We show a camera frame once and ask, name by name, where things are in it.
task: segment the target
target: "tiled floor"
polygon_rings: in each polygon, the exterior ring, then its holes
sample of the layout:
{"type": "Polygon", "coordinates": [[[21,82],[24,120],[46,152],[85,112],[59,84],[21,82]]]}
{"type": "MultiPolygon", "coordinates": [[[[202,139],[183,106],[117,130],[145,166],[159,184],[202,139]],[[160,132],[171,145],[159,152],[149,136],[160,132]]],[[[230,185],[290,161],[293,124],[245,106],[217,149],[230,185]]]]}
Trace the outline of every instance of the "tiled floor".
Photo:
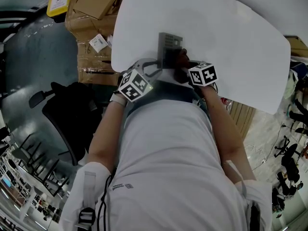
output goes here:
{"type": "Polygon", "coordinates": [[[277,183],[276,174],[283,167],[281,166],[281,156],[274,157],[274,154],[278,153],[274,147],[279,147],[282,144],[284,135],[290,139],[289,145],[298,143],[297,141],[300,139],[300,134],[294,133],[294,131],[291,134],[287,127],[281,128],[282,124],[288,127],[292,125],[293,120],[286,115],[289,104],[291,104],[290,100],[283,99],[275,115],[256,111],[244,140],[248,160],[258,180],[277,183]]]}

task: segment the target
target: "wrist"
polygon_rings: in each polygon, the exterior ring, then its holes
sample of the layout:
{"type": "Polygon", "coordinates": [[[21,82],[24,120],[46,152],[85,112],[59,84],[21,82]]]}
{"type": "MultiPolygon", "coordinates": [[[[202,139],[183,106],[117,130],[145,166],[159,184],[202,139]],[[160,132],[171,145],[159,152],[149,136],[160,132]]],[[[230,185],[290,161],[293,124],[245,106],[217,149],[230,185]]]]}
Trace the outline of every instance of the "wrist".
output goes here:
{"type": "Polygon", "coordinates": [[[202,93],[213,93],[214,92],[215,94],[217,94],[215,88],[211,85],[206,86],[206,87],[199,87],[199,88],[201,89],[202,93]]]}
{"type": "Polygon", "coordinates": [[[116,96],[125,99],[126,102],[128,101],[127,98],[122,93],[115,93],[115,94],[116,96]]]}
{"type": "Polygon", "coordinates": [[[118,103],[119,105],[123,106],[123,107],[126,107],[127,103],[128,103],[128,100],[127,98],[125,98],[124,95],[122,95],[121,93],[119,92],[116,92],[116,93],[113,93],[111,99],[110,99],[110,102],[114,102],[114,103],[118,103]]]}

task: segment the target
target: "white sleeve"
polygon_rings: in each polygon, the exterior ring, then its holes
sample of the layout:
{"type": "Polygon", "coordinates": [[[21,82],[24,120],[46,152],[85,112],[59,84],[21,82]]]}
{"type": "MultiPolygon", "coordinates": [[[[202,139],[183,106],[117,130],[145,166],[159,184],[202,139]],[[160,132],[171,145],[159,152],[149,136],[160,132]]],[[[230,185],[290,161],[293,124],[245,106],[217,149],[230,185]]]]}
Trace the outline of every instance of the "white sleeve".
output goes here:
{"type": "MultiPolygon", "coordinates": [[[[260,208],[260,228],[269,231],[272,222],[272,185],[268,182],[260,182],[256,180],[244,180],[246,187],[246,197],[248,202],[254,201],[260,208]]],[[[243,192],[242,182],[235,184],[239,192],[243,192]]]]}
{"type": "Polygon", "coordinates": [[[94,196],[95,203],[98,202],[99,196],[103,193],[105,182],[111,175],[109,170],[102,164],[91,162],[78,170],[74,184],[67,199],[61,218],[59,221],[60,231],[76,230],[75,224],[78,223],[79,213],[83,209],[83,191],[84,191],[84,178],[85,172],[95,173],[95,190],[94,196]]]}

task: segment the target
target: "cable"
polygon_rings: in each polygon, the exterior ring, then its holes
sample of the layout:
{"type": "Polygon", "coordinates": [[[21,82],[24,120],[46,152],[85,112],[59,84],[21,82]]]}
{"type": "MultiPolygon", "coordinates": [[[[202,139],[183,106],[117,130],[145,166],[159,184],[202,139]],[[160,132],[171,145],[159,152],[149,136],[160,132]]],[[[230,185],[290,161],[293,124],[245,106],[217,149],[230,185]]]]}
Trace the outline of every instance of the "cable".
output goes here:
{"type": "Polygon", "coordinates": [[[279,138],[280,130],[281,130],[282,128],[284,128],[284,127],[286,127],[285,124],[282,124],[282,125],[280,126],[280,129],[279,129],[279,132],[278,132],[278,135],[277,135],[277,139],[276,139],[275,143],[273,144],[273,146],[271,147],[271,150],[270,150],[268,156],[266,157],[265,161],[263,161],[259,166],[255,167],[252,171],[254,171],[255,169],[259,168],[262,164],[264,164],[264,163],[268,160],[269,155],[270,155],[271,151],[273,150],[273,148],[274,148],[274,146],[275,146],[275,144],[276,144],[276,142],[277,142],[277,140],[278,140],[278,138],[279,138]]]}
{"type": "Polygon", "coordinates": [[[282,124],[282,125],[281,125],[281,127],[282,127],[282,128],[289,128],[289,129],[291,129],[291,130],[294,130],[294,131],[295,131],[295,129],[294,129],[294,128],[288,127],[288,126],[286,126],[285,124],[282,124]]]}
{"type": "Polygon", "coordinates": [[[276,142],[277,142],[277,140],[278,140],[278,138],[279,138],[279,133],[280,133],[280,130],[283,128],[283,126],[285,126],[285,124],[282,124],[282,125],[280,126],[280,129],[279,129],[279,132],[278,132],[278,135],[277,135],[277,139],[276,139],[275,143],[273,144],[273,146],[271,147],[271,150],[270,150],[270,152],[269,152],[269,155],[270,155],[271,151],[273,150],[273,148],[274,148],[274,146],[275,146],[275,144],[276,144],[276,142]]]}
{"type": "Polygon", "coordinates": [[[213,85],[215,85],[216,89],[215,88],[214,89],[215,89],[216,93],[218,94],[218,87],[217,87],[216,83],[214,82],[213,85]]]}

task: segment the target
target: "white label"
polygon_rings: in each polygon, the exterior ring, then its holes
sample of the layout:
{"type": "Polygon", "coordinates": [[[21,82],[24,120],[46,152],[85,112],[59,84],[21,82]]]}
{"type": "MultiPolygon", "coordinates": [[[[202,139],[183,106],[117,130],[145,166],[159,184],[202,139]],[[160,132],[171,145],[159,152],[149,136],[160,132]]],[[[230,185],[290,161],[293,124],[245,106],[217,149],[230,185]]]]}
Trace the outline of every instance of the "white label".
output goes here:
{"type": "Polygon", "coordinates": [[[51,0],[49,11],[66,6],[67,0],[51,0]]]}
{"type": "Polygon", "coordinates": [[[95,49],[95,51],[98,53],[102,49],[104,49],[106,46],[108,46],[108,43],[106,40],[102,37],[102,35],[98,34],[93,39],[90,40],[90,45],[95,49]]]}

